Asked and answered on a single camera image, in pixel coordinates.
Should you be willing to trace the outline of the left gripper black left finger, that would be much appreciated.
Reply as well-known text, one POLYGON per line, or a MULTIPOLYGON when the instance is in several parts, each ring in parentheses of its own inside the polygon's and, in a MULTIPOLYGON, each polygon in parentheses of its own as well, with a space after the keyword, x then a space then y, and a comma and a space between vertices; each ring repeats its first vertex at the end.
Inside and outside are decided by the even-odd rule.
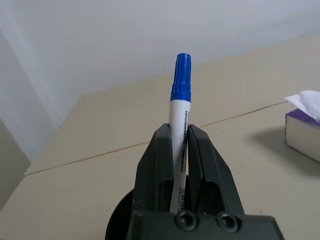
POLYGON ((168 212, 174 185, 173 150, 167 123, 153 134, 136 171, 133 190, 135 211, 168 212))

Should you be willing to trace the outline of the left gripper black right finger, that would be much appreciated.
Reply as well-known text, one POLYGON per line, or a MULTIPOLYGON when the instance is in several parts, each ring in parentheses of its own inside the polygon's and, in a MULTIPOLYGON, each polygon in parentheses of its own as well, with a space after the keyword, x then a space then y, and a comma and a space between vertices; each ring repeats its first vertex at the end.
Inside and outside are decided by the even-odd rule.
POLYGON ((197 126, 188 127, 188 178, 194 213, 217 215, 242 213, 242 203, 230 168, 208 134, 197 126))

